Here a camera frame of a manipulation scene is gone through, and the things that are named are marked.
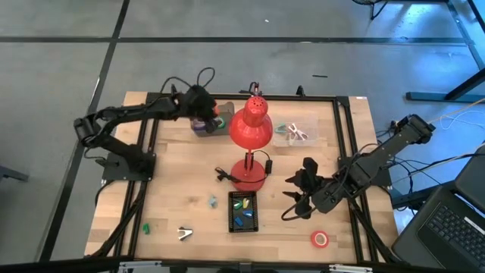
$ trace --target lamp base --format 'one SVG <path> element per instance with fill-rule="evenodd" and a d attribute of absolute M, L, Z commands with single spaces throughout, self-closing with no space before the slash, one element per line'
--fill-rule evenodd
<path fill-rule="evenodd" d="M 244 161 L 245 159 L 239 160 L 230 170 L 230 175 L 234 176 L 235 178 L 241 181 L 248 181 L 250 183 L 233 182 L 234 187 L 239 191 L 257 191 L 261 189 L 264 183 L 263 178 L 266 176 L 263 165 L 261 165 L 259 162 L 254 160 L 252 164 L 252 170 L 249 171 L 248 175 L 246 175 L 246 169 L 244 168 Z"/>

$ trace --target black tray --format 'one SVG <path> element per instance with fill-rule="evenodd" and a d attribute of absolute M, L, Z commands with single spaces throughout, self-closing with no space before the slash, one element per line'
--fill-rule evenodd
<path fill-rule="evenodd" d="M 249 199 L 247 209 L 252 209 L 252 218 L 244 216 L 243 211 L 247 209 L 234 209 L 234 204 L 240 200 Z M 229 232 L 256 232 L 258 231 L 258 203 L 256 192 L 229 192 Z M 239 217 L 242 220 L 242 227 L 238 226 L 234 219 Z"/>

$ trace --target wooden table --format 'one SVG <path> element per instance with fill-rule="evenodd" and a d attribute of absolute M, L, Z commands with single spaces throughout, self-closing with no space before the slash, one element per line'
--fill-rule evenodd
<path fill-rule="evenodd" d="M 147 93 L 128 92 L 124 105 L 144 103 Z M 374 126 L 365 97 L 350 97 L 352 119 L 358 147 L 376 143 Z M 245 101 L 233 101 L 236 111 Z M 155 152 L 158 154 L 155 175 L 149 182 L 141 224 L 148 223 L 150 235 L 140 228 L 136 258 L 140 259 L 197 259 L 254 262 L 355 262 L 355 250 L 349 220 L 348 205 L 343 200 L 328 214 L 315 212 L 309 220 L 281 221 L 280 216 L 294 201 L 281 192 L 297 191 L 285 179 L 302 167 L 304 157 L 312 157 L 318 164 L 318 174 L 329 177 L 336 171 L 340 156 L 332 104 L 329 102 L 268 101 L 273 121 L 303 115 L 318 115 L 319 139 L 313 147 L 277 148 L 270 144 L 263 148 L 271 156 L 273 172 L 258 191 L 259 232 L 230 234 L 227 222 L 227 192 L 235 190 L 227 180 L 218 182 L 215 167 L 230 171 L 242 159 L 244 150 L 229 136 L 197 137 L 187 119 L 161 121 Z M 343 119 L 346 147 L 350 145 Z M 121 124 L 116 137 L 125 143 L 136 143 L 140 122 Z M 151 124 L 147 127 L 148 143 Z M 265 162 L 261 153 L 255 159 Z M 117 181 L 101 193 L 92 222 L 86 254 L 96 251 L 120 220 L 127 182 Z M 218 207 L 211 209 L 211 195 L 218 198 Z M 396 223 L 389 196 L 378 187 L 367 191 L 372 223 L 387 246 L 397 238 Z M 177 239 L 180 226 L 192 228 L 187 240 Z M 330 244 L 325 249 L 310 243 L 313 231 L 326 231 Z M 367 239 L 361 227 L 361 240 L 368 259 Z M 127 228 L 122 253 L 127 253 L 131 227 Z"/>

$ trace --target clamp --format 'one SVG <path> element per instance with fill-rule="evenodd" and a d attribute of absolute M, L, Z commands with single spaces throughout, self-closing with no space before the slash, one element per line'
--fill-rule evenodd
<path fill-rule="evenodd" d="M 177 230 L 177 232 L 183 232 L 183 235 L 182 236 L 179 236 L 179 240 L 183 241 L 185 240 L 188 236 L 192 235 L 194 233 L 193 230 L 189 229 L 189 228 L 184 228 L 184 227 L 179 227 L 179 229 Z"/>

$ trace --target laptop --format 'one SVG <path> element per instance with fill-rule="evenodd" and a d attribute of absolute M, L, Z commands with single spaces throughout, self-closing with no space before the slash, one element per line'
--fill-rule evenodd
<path fill-rule="evenodd" d="M 392 249 L 412 265 L 485 272 L 484 212 L 485 156 L 476 156 L 430 195 Z"/>

